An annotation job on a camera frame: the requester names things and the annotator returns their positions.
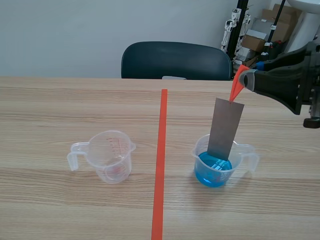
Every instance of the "black chair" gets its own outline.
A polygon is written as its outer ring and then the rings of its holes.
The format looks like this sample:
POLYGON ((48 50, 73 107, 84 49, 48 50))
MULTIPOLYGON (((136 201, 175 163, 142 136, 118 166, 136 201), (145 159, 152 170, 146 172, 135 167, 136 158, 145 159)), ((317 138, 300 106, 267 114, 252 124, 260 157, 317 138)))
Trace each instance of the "black chair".
POLYGON ((232 64, 223 51, 209 46, 166 41, 137 42, 121 63, 123 79, 231 80, 232 64))

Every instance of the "wood grain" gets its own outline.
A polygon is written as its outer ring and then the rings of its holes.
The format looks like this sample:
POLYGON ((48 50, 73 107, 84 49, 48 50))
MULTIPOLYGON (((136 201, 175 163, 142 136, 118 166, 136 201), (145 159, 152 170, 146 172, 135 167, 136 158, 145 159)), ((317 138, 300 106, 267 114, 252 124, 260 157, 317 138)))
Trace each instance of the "wood grain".
POLYGON ((226 186, 193 175, 195 142, 210 132, 215 98, 231 82, 0 78, 0 240, 151 238, 161 89, 168 89, 164 240, 319 240, 319 131, 273 99, 244 90, 235 140, 260 155, 226 186), (72 143, 106 130, 136 143, 120 184, 99 180, 72 143))

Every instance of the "empty measuring cup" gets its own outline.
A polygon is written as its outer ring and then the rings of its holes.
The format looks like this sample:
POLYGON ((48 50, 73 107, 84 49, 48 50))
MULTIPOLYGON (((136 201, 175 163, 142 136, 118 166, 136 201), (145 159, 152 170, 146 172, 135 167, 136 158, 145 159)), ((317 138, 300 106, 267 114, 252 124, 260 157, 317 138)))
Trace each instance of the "empty measuring cup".
POLYGON ((194 173, 202 184, 208 187, 224 185, 243 161, 248 161, 248 170, 256 170, 260 158, 252 145, 233 142, 226 161, 207 154, 209 136, 210 134, 199 138, 192 150, 195 157, 194 173))
POLYGON ((136 145, 125 133, 110 130, 99 133, 88 142, 73 144, 67 159, 71 171, 75 171, 78 169, 78 155, 84 155, 103 181, 116 184, 129 176, 131 152, 135 149, 136 145))

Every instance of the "red tape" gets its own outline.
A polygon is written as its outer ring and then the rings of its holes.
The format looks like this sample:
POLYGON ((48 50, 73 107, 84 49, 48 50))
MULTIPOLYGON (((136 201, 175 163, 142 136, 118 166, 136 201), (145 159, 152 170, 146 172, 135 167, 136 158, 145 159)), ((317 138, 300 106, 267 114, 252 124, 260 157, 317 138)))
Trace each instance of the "red tape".
POLYGON ((162 240, 163 237, 167 103, 168 89, 162 89, 156 152, 151 240, 162 240))

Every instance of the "white wall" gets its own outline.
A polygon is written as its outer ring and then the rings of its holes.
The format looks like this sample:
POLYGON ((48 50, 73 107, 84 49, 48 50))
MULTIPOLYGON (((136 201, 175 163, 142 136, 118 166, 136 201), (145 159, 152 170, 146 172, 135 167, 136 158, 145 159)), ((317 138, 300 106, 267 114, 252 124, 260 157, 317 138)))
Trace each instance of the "white wall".
MULTIPOLYGON (((237 0, 0 0, 0 75, 121 76, 140 41, 219 47, 237 0)), ((270 0, 250 0, 260 14, 270 0)))

